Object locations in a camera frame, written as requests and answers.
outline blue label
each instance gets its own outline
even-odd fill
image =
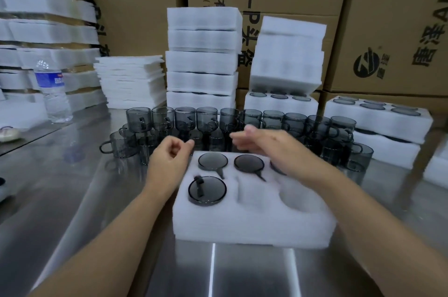
[[[40,88],[62,87],[64,78],[62,72],[59,73],[35,73],[37,84]]]

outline reflective table surface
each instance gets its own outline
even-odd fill
[[[124,110],[90,107],[0,157],[0,176],[14,193],[0,204],[0,296],[25,296],[141,191],[146,167],[138,156],[115,159],[98,150],[125,122]],[[376,161],[362,187],[448,255],[448,190]],[[129,295],[381,296],[338,229],[322,250],[177,241],[169,217],[154,229],[161,249],[146,251],[142,262],[155,265],[147,276],[137,272],[142,288]]]

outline person's left hand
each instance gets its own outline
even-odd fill
[[[188,165],[194,141],[183,142],[167,136],[154,150],[149,159],[144,190],[165,204],[180,184]]]

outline logo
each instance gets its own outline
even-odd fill
[[[369,47],[368,51],[360,55],[353,64],[353,71],[357,77],[370,77],[379,68],[379,56]]]

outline person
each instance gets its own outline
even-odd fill
[[[350,247],[386,297],[448,296],[448,262],[337,168],[285,131],[248,125],[231,134],[239,150],[266,155],[318,193]],[[157,215],[186,171],[194,142],[166,137],[151,156],[142,192],[32,297],[126,296]]]

